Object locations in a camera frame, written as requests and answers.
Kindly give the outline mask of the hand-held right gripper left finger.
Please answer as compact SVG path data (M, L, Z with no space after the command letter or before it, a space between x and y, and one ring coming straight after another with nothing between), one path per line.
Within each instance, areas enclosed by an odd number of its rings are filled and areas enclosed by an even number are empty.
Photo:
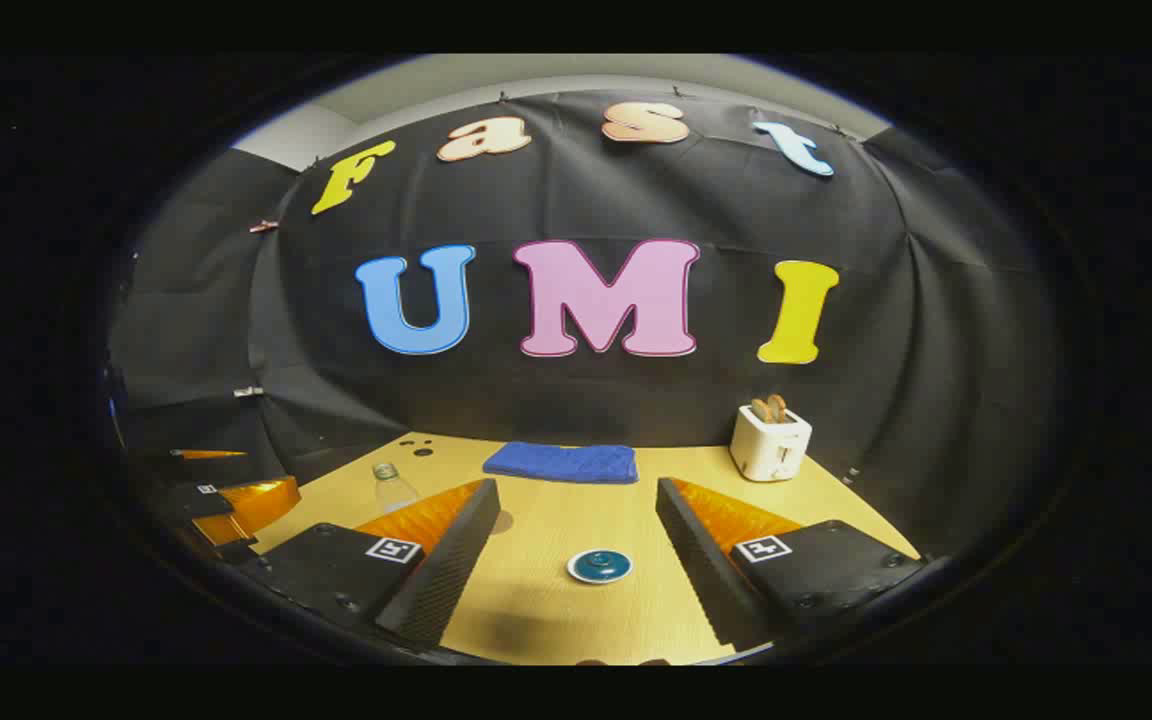
M238 571L344 632L434 650L499 511L495 480L473 480L361 526L316 524Z

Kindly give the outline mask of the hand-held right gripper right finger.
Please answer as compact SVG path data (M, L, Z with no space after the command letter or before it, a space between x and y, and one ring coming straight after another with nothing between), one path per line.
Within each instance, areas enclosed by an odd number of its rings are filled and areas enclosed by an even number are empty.
M841 632L925 568L846 521L799 525L679 478L658 480L655 505L717 639L737 651Z

